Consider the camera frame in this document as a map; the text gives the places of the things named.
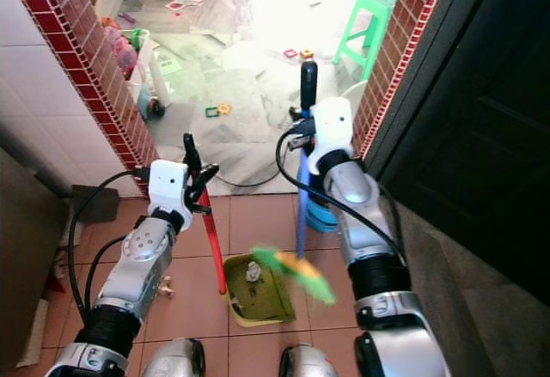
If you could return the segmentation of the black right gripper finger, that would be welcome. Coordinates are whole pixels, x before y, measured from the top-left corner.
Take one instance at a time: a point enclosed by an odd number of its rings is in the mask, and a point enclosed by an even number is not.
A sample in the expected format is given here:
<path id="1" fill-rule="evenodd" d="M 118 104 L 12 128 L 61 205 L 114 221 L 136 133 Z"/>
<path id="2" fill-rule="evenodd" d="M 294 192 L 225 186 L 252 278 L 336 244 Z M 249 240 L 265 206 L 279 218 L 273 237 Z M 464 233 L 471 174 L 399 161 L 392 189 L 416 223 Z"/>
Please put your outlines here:
<path id="1" fill-rule="evenodd" d="M 300 112 L 311 113 L 317 102 L 319 68 L 314 60 L 300 63 Z"/>

